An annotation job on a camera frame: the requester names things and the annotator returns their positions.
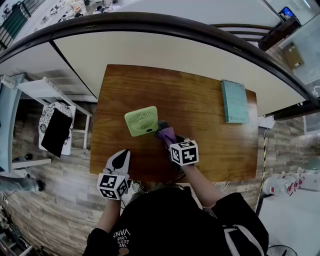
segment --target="wooden table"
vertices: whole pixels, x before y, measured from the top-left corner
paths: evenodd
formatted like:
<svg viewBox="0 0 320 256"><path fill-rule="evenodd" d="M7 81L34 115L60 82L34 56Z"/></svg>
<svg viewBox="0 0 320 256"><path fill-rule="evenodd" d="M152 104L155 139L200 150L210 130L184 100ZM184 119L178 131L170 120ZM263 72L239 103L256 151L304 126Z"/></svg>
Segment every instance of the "wooden table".
<svg viewBox="0 0 320 256"><path fill-rule="evenodd" d="M254 178L257 99L250 90L246 96L250 123L227 124L219 80L161 68L108 65L94 115L90 172L102 173L109 157L130 149L131 180L168 182L177 178L162 141L150 133L132 137L125 122L126 113L156 106L159 120L167 121L177 135L197 142L197 166L208 179Z"/></svg>

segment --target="fan grille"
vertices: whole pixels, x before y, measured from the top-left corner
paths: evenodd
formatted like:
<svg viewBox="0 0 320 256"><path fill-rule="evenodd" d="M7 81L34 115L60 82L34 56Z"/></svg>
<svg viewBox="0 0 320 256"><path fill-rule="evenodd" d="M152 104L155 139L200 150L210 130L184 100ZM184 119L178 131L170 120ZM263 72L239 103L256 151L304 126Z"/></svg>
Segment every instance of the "fan grille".
<svg viewBox="0 0 320 256"><path fill-rule="evenodd" d="M298 256L290 247L285 245L273 245L268 248L266 256Z"/></svg>
<svg viewBox="0 0 320 256"><path fill-rule="evenodd" d="M144 111L133 115L128 124L132 129L141 131L150 128L156 120L157 117L154 113Z"/></svg>

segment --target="white bottle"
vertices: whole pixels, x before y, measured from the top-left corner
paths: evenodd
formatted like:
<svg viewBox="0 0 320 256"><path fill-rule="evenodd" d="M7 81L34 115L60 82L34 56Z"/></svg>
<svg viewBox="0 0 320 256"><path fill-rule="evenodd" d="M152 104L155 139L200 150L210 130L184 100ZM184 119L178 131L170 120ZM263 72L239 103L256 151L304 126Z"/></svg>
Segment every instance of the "white bottle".
<svg viewBox="0 0 320 256"><path fill-rule="evenodd" d="M287 174L295 178L294 186L296 189L299 189L303 182L303 179L301 179L301 173L297 171L289 171Z"/></svg>
<svg viewBox="0 0 320 256"><path fill-rule="evenodd" d="M297 185L298 185L298 182L296 180L296 178L288 175L287 173L285 173L284 171L281 173L281 174L273 174L272 175L273 177L277 177L278 179L282 178L282 179L285 179L287 180L288 182L290 182L291 186L292 186L292 191L295 192L296 189L297 189Z"/></svg>
<svg viewBox="0 0 320 256"><path fill-rule="evenodd" d="M266 195L291 196L293 194L293 184L284 178L271 176L264 181L262 191Z"/></svg>

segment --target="white chair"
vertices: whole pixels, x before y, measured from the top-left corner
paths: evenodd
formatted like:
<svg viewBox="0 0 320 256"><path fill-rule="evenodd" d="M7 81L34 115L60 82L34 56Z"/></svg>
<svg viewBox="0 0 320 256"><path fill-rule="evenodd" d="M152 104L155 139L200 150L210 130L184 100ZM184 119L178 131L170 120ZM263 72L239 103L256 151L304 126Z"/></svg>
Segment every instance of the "white chair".
<svg viewBox="0 0 320 256"><path fill-rule="evenodd" d="M68 108L71 110L73 121L75 120L76 109L84 113L86 115L85 130L73 129L71 131L70 140L68 141L67 145L63 145L61 154L70 155L72 132L84 134L83 149L87 149L89 123L90 117L92 117L91 113L75 104L46 77L44 77L42 80L19 83L17 87L31 98L43 104L43 110L45 110L45 108L47 108L47 106L49 106L51 103L55 103L57 101L56 98L60 98L69 105ZM46 150L41 146L42 139L43 138L40 138L39 136L39 148L42 150Z"/></svg>

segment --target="marker cube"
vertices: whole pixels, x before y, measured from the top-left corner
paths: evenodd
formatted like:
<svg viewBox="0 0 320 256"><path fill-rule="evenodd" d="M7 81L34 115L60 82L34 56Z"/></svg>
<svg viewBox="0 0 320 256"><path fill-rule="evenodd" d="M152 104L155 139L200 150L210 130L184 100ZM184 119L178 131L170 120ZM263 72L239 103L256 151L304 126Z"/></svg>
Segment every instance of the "marker cube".
<svg viewBox="0 0 320 256"><path fill-rule="evenodd" d="M96 188L107 199L120 200L128 189L126 176L100 173Z"/></svg>
<svg viewBox="0 0 320 256"><path fill-rule="evenodd" d="M171 160L180 166L199 162L198 145L194 140L170 145Z"/></svg>

